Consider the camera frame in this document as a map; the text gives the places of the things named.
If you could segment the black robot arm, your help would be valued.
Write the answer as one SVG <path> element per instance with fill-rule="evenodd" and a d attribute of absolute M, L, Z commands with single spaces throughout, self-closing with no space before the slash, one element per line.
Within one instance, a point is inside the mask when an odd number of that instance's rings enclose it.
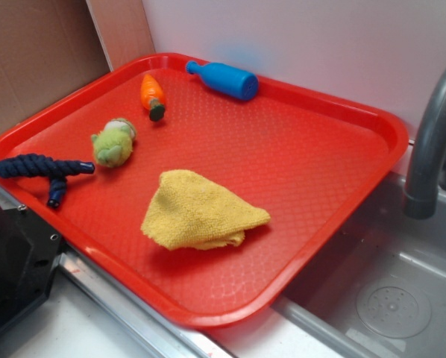
<path fill-rule="evenodd" d="M 62 247 L 33 210 L 0 206 L 0 334 L 48 299 Z"/>

